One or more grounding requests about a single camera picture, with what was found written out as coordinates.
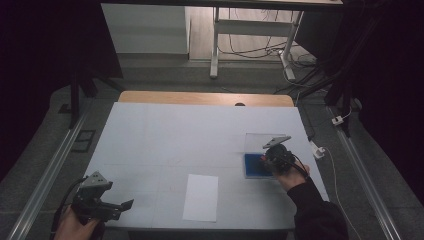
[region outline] person's left hand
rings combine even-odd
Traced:
[[[94,228],[100,222],[98,219],[91,219],[86,225],[82,225],[77,215],[69,206],[63,214],[59,228],[54,237],[55,240],[89,240]]]

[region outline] white tabletop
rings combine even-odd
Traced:
[[[244,178],[247,133],[290,135],[284,145],[311,167],[328,200],[297,108],[115,103],[86,175],[99,170],[114,182],[104,202],[135,200],[119,221],[107,225],[294,228],[295,205],[277,181]],[[183,220],[189,174],[218,177],[216,222]]]

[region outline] hand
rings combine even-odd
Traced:
[[[54,239],[88,240],[99,222],[100,220],[98,219],[91,219],[86,225],[82,225],[71,206],[69,206],[60,220],[59,228]]]
[[[296,165],[302,167],[299,161],[295,162]],[[306,172],[309,174],[309,166],[305,165]],[[292,187],[295,187],[299,184],[305,183],[305,177],[294,167],[291,167],[289,171],[284,174],[273,173],[274,177],[280,182],[281,186],[283,186],[284,190],[289,191]]]

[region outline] gray carpet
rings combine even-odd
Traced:
[[[156,67],[143,68],[123,66],[125,80],[116,79],[114,81],[127,90],[231,91],[267,94],[272,94],[276,89],[288,85],[283,79],[281,66],[275,64],[263,68],[251,68],[243,66],[243,64],[222,64],[218,73],[219,77],[214,81],[209,79],[207,65],[202,63],[177,65],[161,63],[156,64]],[[306,70],[297,70],[296,75],[301,77],[306,72]],[[76,151],[68,155],[27,239],[46,239],[49,236],[54,211],[68,186],[84,174],[112,104],[119,97],[118,91],[101,81],[96,81],[96,85],[99,88],[99,94],[82,127],[82,130],[94,131],[93,141],[89,148],[85,149],[86,151],[84,151],[83,143],[74,145],[73,149]],[[368,203],[335,128],[331,125],[330,116],[323,104],[323,95],[322,92],[313,94],[297,103],[305,129],[318,146],[327,147],[331,151],[337,172],[337,190],[340,202],[361,238],[385,239],[374,210]],[[66,133],[70,116],[69,114],[59,114],[58,111],[63,104],[68,103],[69,88],[61,89],[53,94],[51,107],[43,124],[15,167],[0,183],[0,239],[5,239],[9,234]],[[361,156],[366,160],[367,168],[372,173],[372,178],[399,227],[401,235],[404,239],[423,239],[424,227],[420,224],[424,222],[423,207],[378,144],[363,129],[357,119],[357,112],[352,113],[351,120],[352,139],[360,150]],[[333,166],[329,154],[318,160],[317,164],[330,200],[337,203]],[[350,226],[349,235],[351,239],[357,239],[356,233]],[[160,232],[156,237],[156,239],[167,239],[166,234],[161,236]],[[105,234],[105,239],[128,239],[128,235],[122,230],[109,229]]]

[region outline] white plug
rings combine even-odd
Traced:
[[[325,152],[324,148],[317,147],[317,145],[315,145],[313,141],[309,141],[309,143],[311,144],[312,153],[314,154],[314,157],[316,160],[324,157],[324,152]]]
[[[338,117],[331,119],[331,121],[333,122],[334,126],[337,126],[337,125],[343,123],[343,118],[341,116],[338,116]]]

